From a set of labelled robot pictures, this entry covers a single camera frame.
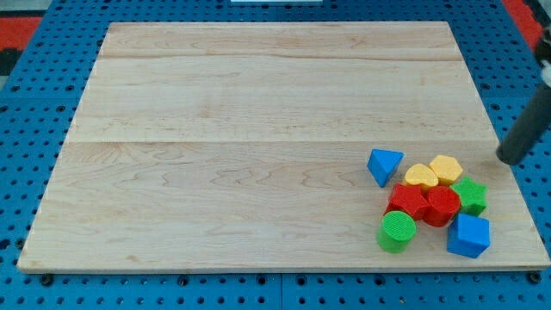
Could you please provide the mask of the black cylindrical robot arm stick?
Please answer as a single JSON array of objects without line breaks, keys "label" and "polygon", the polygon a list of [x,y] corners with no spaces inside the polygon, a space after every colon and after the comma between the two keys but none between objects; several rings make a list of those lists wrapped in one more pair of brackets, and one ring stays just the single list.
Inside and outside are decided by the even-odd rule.
[{"label": "black cylindrical robot arm stick", "polygon": [[541,67],[542,84],[496,150],[504,164],[519,164],[550,126],[550,26],[543,29],[535,58]]}]

